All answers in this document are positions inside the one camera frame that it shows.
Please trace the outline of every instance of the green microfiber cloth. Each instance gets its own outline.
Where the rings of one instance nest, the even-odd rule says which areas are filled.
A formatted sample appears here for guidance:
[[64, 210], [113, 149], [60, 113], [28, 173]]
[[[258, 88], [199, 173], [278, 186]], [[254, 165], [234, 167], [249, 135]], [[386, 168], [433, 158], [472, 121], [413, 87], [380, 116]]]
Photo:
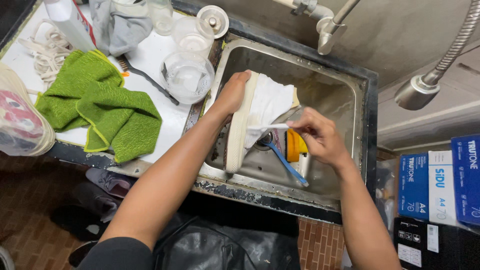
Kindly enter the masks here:
[[124, 162], [153, 153], [162, 119], [145, 92], [129, 91], [100, 51], [72, 52], [36, 108], [56, 132], [91, 124], [85, 152], [107, 150]]

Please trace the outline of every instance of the stainless steel sink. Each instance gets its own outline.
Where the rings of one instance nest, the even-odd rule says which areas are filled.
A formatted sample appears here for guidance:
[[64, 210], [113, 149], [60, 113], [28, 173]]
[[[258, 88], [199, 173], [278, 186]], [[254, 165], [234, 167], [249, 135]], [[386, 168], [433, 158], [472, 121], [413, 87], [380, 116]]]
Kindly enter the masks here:
[[[274, 48], [238, 38], [224, 47], [211, 96], [218, 96], [232, 74], [246, 69], [264, 73], [281, 84], [294, 85], [298, 89], [302, 107], [312, 107], [335, 121], [352, 158], [357, 164], [360, 163], [363, 101], [360, 80]], [[208, 100], [205, 111], [213, 101], [214, 98]], [[300, 112], [290, 120], [299, 117]], [[201, 176], [340, 211], [339, 186], [333, 170], [312, 158], [306, 164], [305, 178], [310, 184], [308, 187], [301, 186], [288, 173], [272, 150], [265, 151], [259, 147], [253, 147], [248, 152], [237, 174], [225, 173], [223, 154], [227, 132], [228, 125], [207, 156], [200, 170]]]

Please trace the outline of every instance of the white countertop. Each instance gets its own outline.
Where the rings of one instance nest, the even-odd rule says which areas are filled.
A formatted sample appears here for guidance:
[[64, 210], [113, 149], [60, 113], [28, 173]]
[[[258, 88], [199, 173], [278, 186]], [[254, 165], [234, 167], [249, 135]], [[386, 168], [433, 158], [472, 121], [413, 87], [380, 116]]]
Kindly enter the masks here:
[[[79, 7], [87, 20], [91, 22], [89, 6], [80, 5]], [[177, 12], [173, 13], [174, 19], [180, 19], [182, 17], [185, 17], [185, 15]], [[47, 10], [42, 3], [18, 37], [29, 40], [36, 25], [42, 19], [47, 18]], [[49, 24], [42, 24], [36, 36], [37, 40], [42, 40], [44, 33], [50, 29], [50, 27]], [[163, 86], [159, 77], [160, 64], [163, 59], [175, 49], [175, 42], [170, 36], [163, 37], [152, 30], [152, 33], [140, 42], [136, 50], [127, 53], [127, 58], [133, 67], [144, 71]], [[34, 53], [31, 50], [23, 47], [15, 40], [0, 61], [17, 72], [28, 89], [43, 92], [43, 81], [34, 69], [33, 55]], [[108, 59], [121, 71], [120, 65], [118, 65], [114, 57], [109, 56]], [[129, 77], [125, 77], [124, 87], [131, 91], [143, 91], [147, 93], [162, 117], [162, 126], [154, 152], [140, 157], [141, 160], [153, 163], [180, 139], [191, 106], [184, 104], [175, 106], [145, 78], [131, 72]], [[30, 95], [30, 98], [35, 102], [36, 95]], [[81, 127], [63, 133], [56, 133], [56, 138], [84, 146], [86, 143], [86, 133], [87, 129]]]

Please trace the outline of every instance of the person's hand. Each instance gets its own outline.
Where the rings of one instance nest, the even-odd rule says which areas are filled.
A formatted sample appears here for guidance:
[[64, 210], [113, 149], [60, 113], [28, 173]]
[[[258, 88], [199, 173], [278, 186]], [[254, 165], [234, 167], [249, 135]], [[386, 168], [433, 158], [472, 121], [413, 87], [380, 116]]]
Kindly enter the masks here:
[[214, 110], [226, 115], [231, 115], [238, 111], [245, 94], [245, 83], [250, 79], [251, 75], [252, 72], [250, 70], [233, 74], [225, 86], [223, 86], [218, 99], [211, 109], [214, 108]]
[[305, 141], [308, 152], [321, 163], [340, 169], [352, 161], [350, 154], [338, 134], [335, 123], [316, 110], [306, 107], [298, 121], [287, 125]]

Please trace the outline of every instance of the black brush handle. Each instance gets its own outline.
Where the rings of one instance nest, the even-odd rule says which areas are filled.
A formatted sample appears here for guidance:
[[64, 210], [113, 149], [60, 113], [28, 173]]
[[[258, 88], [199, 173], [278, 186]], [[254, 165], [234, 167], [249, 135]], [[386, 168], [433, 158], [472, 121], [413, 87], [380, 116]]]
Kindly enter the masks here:
[[145, 72], [143, 72], [139, 69], [136, 69], [134, 67], [129, 68], [129, 71], [143, 76], [145, 79], [147, 79], [147, 81], [149, 81], [151, 84], [153, 84], [153, 86], [155, 86], [160, 92], [162, 92], [168, 99], [170, 99], [170, 101], [173, 104], [175, 104], [175, 105], [180, 104], [180, 102], [178, 100], [176, 100], [168, 91], [166, 91], [163, 87], [161, 87], [158, 83], [156, 83], [156, 81], [154, 79], [152, 79], [150, 76], [148, 76], [147, 73], [145, 73]]

